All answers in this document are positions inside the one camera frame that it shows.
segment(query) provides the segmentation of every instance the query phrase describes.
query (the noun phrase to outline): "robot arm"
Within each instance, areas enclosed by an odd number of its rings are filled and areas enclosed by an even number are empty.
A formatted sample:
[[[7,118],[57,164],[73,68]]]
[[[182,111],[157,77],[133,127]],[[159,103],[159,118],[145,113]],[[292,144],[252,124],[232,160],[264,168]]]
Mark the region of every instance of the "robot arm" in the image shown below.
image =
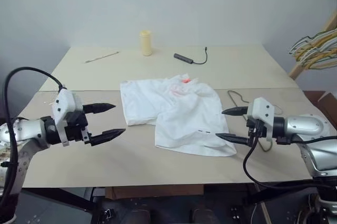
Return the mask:
[[[50,145],[70,141],[83,141],[95,146],[111,141],[122,134],[125,129],[112,129],[100,135],[92,136],[87,129],[86,113],[100,113],[115,107],[111,104],[82,105],[80,99],[67,89],[60,90],[54,104],[53,117],[38,120],[16,120],[13,123],[18,149],[18,167],[16,178],[5,206],[0,209],[0,223],[10,221],[14,217],[18,194],[23,186],[25,176],[32,157]],[[3,195],[7,168],[10,165],[9,133],[7,124],[0,126],[0,197]]]
[[[274,106],[264,98],[255,99],[248,107],[231,108],[222,113],[234,116],[247,114],[246,126],[249,128],[249,138],[216,134],[224,140],[250,147],[262,137],[269,141],[276,138],[277,144],[297,144],[318,189],[322,207],[337,215],[337,142],[336,137],[330,137],[329,124],[325,119],[313,114],[274,117]]]

